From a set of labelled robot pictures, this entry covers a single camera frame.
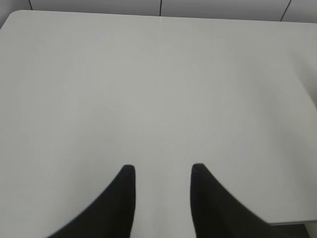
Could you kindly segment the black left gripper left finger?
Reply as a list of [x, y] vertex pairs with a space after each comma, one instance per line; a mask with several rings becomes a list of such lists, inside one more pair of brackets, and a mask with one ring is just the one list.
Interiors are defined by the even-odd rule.
[[136, 207], [136, 173], [125, 165], [96, 200], [52, 238], [129, 238]]

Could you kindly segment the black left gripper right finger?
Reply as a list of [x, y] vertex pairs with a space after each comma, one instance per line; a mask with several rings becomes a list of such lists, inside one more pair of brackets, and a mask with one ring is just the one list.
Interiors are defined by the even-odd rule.
[[307, 238], [304, 225], [273, 226], [256, 216], [204, 164], [191, 169], [191, 215], [198, 238]]

